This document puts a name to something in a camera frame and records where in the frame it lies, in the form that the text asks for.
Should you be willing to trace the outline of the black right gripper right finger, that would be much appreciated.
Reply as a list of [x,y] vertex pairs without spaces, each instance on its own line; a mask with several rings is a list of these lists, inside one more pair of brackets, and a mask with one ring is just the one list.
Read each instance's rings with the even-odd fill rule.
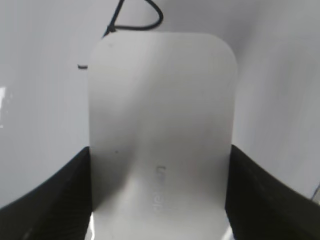
[[225,210],[236,240],[318,240],[320,206],[231,147]]

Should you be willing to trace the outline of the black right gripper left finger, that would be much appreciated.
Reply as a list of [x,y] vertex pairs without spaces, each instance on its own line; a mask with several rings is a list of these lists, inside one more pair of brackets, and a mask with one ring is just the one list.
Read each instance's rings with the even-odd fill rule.
[[88,147],[37,188],[0,210],[2,240],[83,240],[92,213]]

